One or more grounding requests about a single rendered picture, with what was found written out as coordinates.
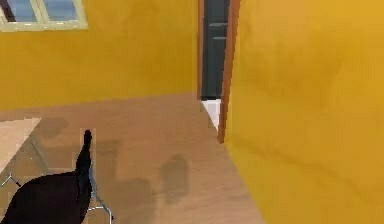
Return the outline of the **pale framed window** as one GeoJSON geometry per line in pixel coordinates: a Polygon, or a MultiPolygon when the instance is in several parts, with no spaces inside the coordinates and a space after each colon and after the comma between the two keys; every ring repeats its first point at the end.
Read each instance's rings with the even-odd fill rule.
{"type": "Polygon", "coordinates": [[[82,0],[0,0],[0,32],[87,28],[82,0]]]}

